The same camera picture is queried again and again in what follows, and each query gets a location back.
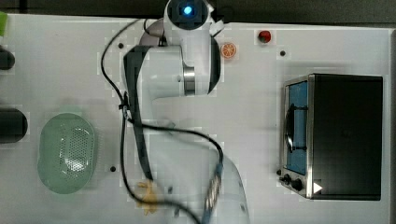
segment green colander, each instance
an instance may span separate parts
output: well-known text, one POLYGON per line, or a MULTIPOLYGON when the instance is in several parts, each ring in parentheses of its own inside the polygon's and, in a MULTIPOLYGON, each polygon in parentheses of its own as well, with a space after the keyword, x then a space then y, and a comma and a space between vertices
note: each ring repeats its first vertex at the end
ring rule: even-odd
POLYGON ((50 119, 40 136, 38 174, 53 192, 69 194, 90 180, 96 163, 93 128, 82 117, 65 113, 50 119))

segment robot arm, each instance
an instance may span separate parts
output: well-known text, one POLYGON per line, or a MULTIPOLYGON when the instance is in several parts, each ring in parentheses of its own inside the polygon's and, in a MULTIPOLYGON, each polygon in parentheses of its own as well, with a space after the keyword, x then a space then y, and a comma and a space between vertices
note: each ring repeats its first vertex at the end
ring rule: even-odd
MULTIPOLYGON (((153 131, 141 127, 142 123, 157 126, 152 101, 164 97, 209 94, 219 81, 220 55, 218 43, 211 36, 211 26, 215 25, 210 15, 212 11, 213 7, 205 0, 170 0, 163 18, 167 47, 136 46, 124 56, 129 110, 134 119, 139 160, 147 179, 152 180, 153 176, 146 147, 155 146, 158 134, 149 136, 153 131)), ((169 140, 167 143, 167 152, 180 147, 176 141, 169 140)), ((203 223, 209 223, 215 207, 222 166, 220 162, 209 184, 203 223)), ((201 191, 199 185, 195 187, 198 190, 194 192, 201 191)))

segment white table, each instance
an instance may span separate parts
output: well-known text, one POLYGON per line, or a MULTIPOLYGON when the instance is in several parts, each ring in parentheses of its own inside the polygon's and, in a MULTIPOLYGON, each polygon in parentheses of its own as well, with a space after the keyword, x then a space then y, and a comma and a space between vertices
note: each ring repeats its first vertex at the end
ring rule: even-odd
MULTIPOLYGON (((120 179, 118 98, 105 82, 99 59, 125 19, 10 15, 4 45, 15 67, 0 71, 0 103, 29 119, 28 134, 0 146, 0 223, 161 223, 128 198, 120 179), (38 178, 41 129, 60 112, 79 111, 99 134, 98 161, 89 184, 72 195, 57 195, 38 178), (111 173, 115 165, 117 172, 111 173)), ((223 62, 220 83, 206 97, 161 99, 160 119, 178 127, 202 127, 215 134, 243 178, 251 223, 389 223, 390 198, 390 33, 388 29, 232 23, 217 40, 237 54, 223 62), (257 42, 259 30, 273 41, 257 42), (285 57, 279 52, 285 50, 285 57), (280 87, 312 72, 384 77, 382 198, 380 202, 308 201, 277 182, 280 147, 280 87)), ((111 47, 106 69, 120 84, 120 59, 138 43, 141 23, 111 47)), ((133 138, 132 128, 127 137, 133 138)), ((134 143, 128 145, 130 181, 143 178, 134 143)))

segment black object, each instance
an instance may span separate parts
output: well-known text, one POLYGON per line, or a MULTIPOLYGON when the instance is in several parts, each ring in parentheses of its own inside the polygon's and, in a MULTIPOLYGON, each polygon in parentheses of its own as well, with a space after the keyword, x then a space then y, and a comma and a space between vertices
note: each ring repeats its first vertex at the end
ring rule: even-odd
POLYGON ((146 57, 147 52, 151 47, 148 46, 136 46, 131 49, 123 58, 123 64, 125 69, 126 84, 130 95, 129 111, 132 114, 134 122, 134 137, 136 139, 137 154, 139 156, 140 166, 145 174, 145 177, 149 180, 153 180, 151 168, 149 166, 149 156, 147 153, 145 135, 143 135, 142 119, 140 118, 139 100, 137 97, 137 79, 139 78, 140 68, 146 57))
POLYGON ((212 62, 210 69, 210 82, 209 82, 209 94, 213 91, 215 86, 218 84, 221 73, 221 58, 219 44, 214 37, 211 38, 211 48, 212 48, 212 62))
POLYGON ((316 76, 314 199, 380 200, 382 77, 316 76))
POLYGON ((14 55, 3 47, 0 46, 0 69, 9 70, 15 64, 14 55))
POLYGON ((285 142, 286 145, 288 146, 289 152, 292 153, 293 150, 295 149, 304 149, 306 150, 306 147, 295 147, 293 145, 294 142, 294 111, 295 110, 307 110, 308 107, 304 106, 304 107, 299 107, 299 106, 295 106, 295 105, 291 105, 289 107, 288 113, 286 114, 286 118, 285 118, 285 142))
POLYGON ((291 187, 296 189, 297 191, 302 190, 303 189, 303 183, 301 182, 301 179, 291 180, 291 187))
POLYGON ((0 109, 0 144, 16 143, 27 132, 27 119, 21 111, 14 108, 0 109))
POLYGON ((171 0, 167 13, 171 22, 184 30, 194 30, 201 27, 209 16, 203 0, 171 0), (191 13, 184 13, 186 7, 191 8, 191 13))
POLYGON ((283 181, 286 185, 290 184, 291 178, 290 175, 284 175, 283 177, 279 178, 280 181, 283 181))

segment black cable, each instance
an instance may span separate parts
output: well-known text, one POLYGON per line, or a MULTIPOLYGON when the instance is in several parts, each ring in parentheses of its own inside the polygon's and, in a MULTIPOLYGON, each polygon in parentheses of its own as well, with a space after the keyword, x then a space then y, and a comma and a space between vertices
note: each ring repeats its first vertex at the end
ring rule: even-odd
POLYGON ((169 201, 169 200, 164 200, 164 201, 155 201, 155 202, 147 202, 144 201, 143 199, 137 197, 134 192, 131 190, 131 187, 128 184, 128 179, 126 177, 125 173, 125 162, 124 162, 124 139, 125 139, 125 128, 126 128, 126 118, 125 116, 122 116, 122 130, 121 130, 121 140, 120 140, 120 166, 121 166, 121 173, 122 173, 122 180, 125 185, 125 188, 128 190, 129 195, 137 202, 142 203, 142 204, 158 204, 158 205, 170 205, 177 207, 179 210, 184 211, 187 213, 196 224, 201 224, 201 221, 198 219, 198 217, 185 205, 174 202, 174 201, 169 201))
POLYGON ((158 127, 158 126, 152 126, 149 124, 142 124, 143 128, 146 129, 151 129, 154 131, 168 131, 168 132, 176 132, 176 133, 190 133, 190 134, 195 134, 198 135, 200 137, 203 137, 204 139, 206 139, 207 141, 209 141, 210 143, 212 143, 213 145, 215 145, 216 149, 219 152, 219 163, 222 164, 223 162, 223 152, 221 149, 221 146, 219 145, 219 143, 217 143, 213 138, 209 137, 208 135, 204 134, 204 133, 199 133, 193 130, 185 130, 185 129, 176 129, 176 128, 165 128, 165 127, 158 127))
MULTIPOLYGON (((101 58, 101 69, 102 69, 102 73, 103 76, 105 77, 105 79, 110 83, 110 85, 114 88, 114 90, 116 91, 117 95, 120 98, 120 104, 121 105, 128 105, 128 97, 127 97, 127 93, 124 93, 124 97, 122 97, 121 93, 120 93, 120 89, 114 84, 113 81, 111 81, 111 79, 108 77, 106 71, 105 71, 105 66, 104 66, 104 60, 105 60, 105 56, 106 53, 108 51, 108 49, 110 48, 110 46, 113 44, 114 40, 119 37, 119 35, 124 32, 126 29, 128 29, 130 26, 136 24, 139 20, 135 20, 132 21, 130 23, 128 23, 127 25, 125 25, 122 29, 120 29, 112 38, 111 40, 108 42, 108 44, 106 45, 106 48, 102 54, 102 58, 101 58)), ((200 220, 198 219, 198 217, 185 205, 178 203, 178 202, 174 202, 174 201, 169 201, 169 200, 164 200, 164 201, 155 201, 155 202, 147 202, 144 201, 141 198, 138 198, 134 192, 132 191, 132 189, 130 188, 129 184, 128 184, 128 179, 126 177, 126 173, 125 173, 125 165, 124 165, 124 139, 125 139, 125 128, 126 128, 126 123, 125 120, 128 119, 127 115, 125 116, 124 113, 126 114, 126 112, 122 111, 123 116, 122 116, 122 130, 121 130, 121 140, 120 140, 120 166, 121 166, 121 173, 122 173, 122 180, 124 182, 125 188, 127 189, 129 195, 134 198, 135 201, 139 202, 139 203, 143 203, 143 204, 158 204, 158 205, 171 205, 171 206, 175 206, 177 207, 179 210, 182 210, 184 212, 186 212, 197 224, 201 224, 200 220)), ((151 130, 157 130, 157 131, 171 131, 171 132, 179 132, 179 133, 191 133, 191 134, 196 134, 199 135, 205 139, 207 139, 209 142, 211 142, 213 145, 216 146, 216 149, 219 152, 219 162, 222 163, 223 161, 223 153, 222 153, 222 149, 221 146, 211 137, 203 134, 203 133, 198 133, 196 131, 191 131, 191 130, 181 130, 181 129, 172 129, 172 128, 164 128, 164 127, 156 127, 156 126, 151 126, 151 125, 147 125, 147 124, 142 124, 143 128, 148 128, 151 130)))
POLYGON ((101 67, 101 69, 102 69, 103 76, 104 76, 105 79, 108 81, 108 83, 110 83, 110 85, 113 87, 113 89, 116 91, 117 95, 118 95, 119 98, 120 98, 121 103, 123 102, 121 92, 120 92, 119 88, 117 88, 116 84, 114 84, 114 82, 111 81, 111 79, 107 76, 107 73, 106 73, 106 71, 105 71, 105 66, 104 66, 105 55, 106 55, 108 49, 110 48, 111 44, 114 42, 114 40, 115 40, 117 37, 119 37, 119 35, 120 35, 122 32, 124 32, 126 29, 128 29, 130 26, 134 25, 134 24, 137 23, 138 21, 140 21, 140 20, 135 20, 135 21, 132 21, 132 22, 126 24, 124 27, 122 27, 122 29, 120 29, 120 30, 111 38, 111 40, 108 42, 108 44, 107 44, 107 46, 106 46, 106 48, 105 48, 105 51, 103 51, 102 59, 101 59, 101 62, 100 62, 100 67, 101 67))

